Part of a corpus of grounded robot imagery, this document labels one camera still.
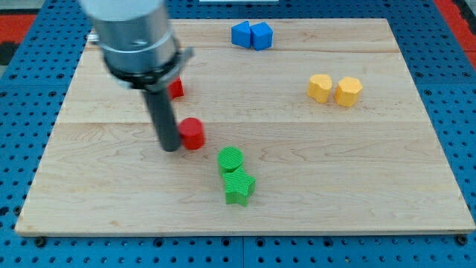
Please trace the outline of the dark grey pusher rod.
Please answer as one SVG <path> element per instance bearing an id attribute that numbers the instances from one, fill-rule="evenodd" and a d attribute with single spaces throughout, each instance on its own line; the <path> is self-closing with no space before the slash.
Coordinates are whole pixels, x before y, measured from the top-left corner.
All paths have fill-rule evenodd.
<path id="1" fill-rule="evenodd" d="M 143 97 L 161 148 L 166 152 L 176 151 L 181 146 L 181 137 L 168 91 L 144 90 Z"/>

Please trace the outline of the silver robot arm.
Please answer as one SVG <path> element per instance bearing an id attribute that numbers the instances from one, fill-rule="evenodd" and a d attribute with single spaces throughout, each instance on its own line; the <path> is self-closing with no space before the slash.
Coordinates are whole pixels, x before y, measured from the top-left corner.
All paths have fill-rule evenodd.
<path id="1" fill-rule="evenodd" d="M 181 146 L 168 86 L 180 76 L 192 48 L 182 48 L 164 0 L 80 0 L 98 38 L 106 67 L 142 91 L 162 149 Z"/>

